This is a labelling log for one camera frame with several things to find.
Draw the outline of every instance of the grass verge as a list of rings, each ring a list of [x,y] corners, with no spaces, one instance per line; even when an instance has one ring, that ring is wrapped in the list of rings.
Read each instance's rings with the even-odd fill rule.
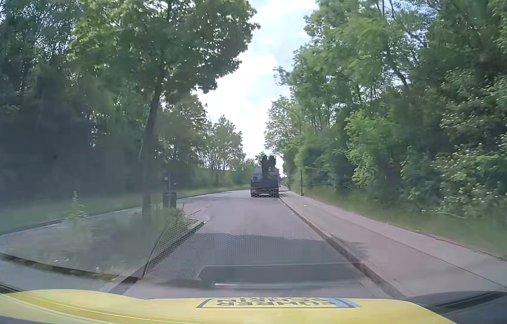
[[[178,190],[178,198],[249,188],[238,185],[225,188],[197,188]],[[161,202],[161,193],[154,195],[154,201]],[[80,198],[82,210],[89,215],[98,215],[116,210],[141,206],[141,194],[130,193],[115,196]],[[23,205],[0,207],[0,231],[63,218],[71,208],[71,197],[66,201],[27,202]]]
[[[292,186],[299,193],[299,188]],[[359,193],[339,194],[328,186],[304,187],[315,200],[411,231],[429,233],[481,251],[507,258],[507,223],[495,217],[459,218],[448,214],[420,212],[371,201]]]

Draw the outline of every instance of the grass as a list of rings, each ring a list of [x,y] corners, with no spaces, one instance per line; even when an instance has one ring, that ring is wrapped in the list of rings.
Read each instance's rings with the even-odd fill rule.
[[[27,240],[25,235],[8,235],[6,253],[39,262],[33,267],[53,271],[61,269],[119,275],[138,269],[154,254],[187,233],[190,222],[178,209],[157,209],[151,219],[139,211],[126,211],[100,217],[65,219],[60,226]]]
[[[178,190],[178,198],[194,195],[219,193],[223,191],[249,188],[249,185],[237,185],[225,188],[197,188],[192,190]],[[154,200],[161,202],[161,194],[156,193]],[[80,198],[83,210],[89,215],[98,215],[116,210],[141,206],[141,194],[130,193],[115,196]],[[0,207],[0,231],[6,231],[25,225],[32,225],[49,220],[63,218],[71,205],[71,197],[66,201],[39,201],[23,205]]]
[[[299,193],[295,186],[292,189]],[[304,187],[316,200],[411,231],[420,231],[507,258],[507,224],[495,217],[459,218],[447,214],[411,211],[373,202],[358,193],[338,194],[331,187]]]

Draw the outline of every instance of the sidewalk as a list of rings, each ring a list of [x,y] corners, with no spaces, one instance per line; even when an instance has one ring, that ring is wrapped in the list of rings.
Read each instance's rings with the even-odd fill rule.
[[[452,291],[507,291],[507,261],[300,196],[280,194],[302,218],[405,296]]]

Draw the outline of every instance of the tree trunk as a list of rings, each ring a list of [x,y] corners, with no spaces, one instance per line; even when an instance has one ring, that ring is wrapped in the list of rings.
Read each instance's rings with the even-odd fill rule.
[[[149,115],[146,122],[145,131],[143,133],[142,150],[140,154],[142,167],[142,218],[149,220],[152,217],[152,179],[157,176],[154,154],[154,136],[158,115],[161,114],[161,92],[162,78],[158,80],[158,84],[154,88],[153,97],[149,105]]]

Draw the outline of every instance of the lamp post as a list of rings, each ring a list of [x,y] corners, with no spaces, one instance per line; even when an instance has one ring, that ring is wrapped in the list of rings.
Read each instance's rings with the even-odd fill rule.
[[[297,120],[300,122],[300,136],[301,136],[301,118],[300,118],[300,115],[298,115],[297,112],[291,110],[290,108],[284,107],[284,109],[286,109],[290,113],[293,113],[297,117]],[[301,185],[300,195],[303,196],[304,195],[304,174],[301,171],[301,168],[300,168],[300,185]]]

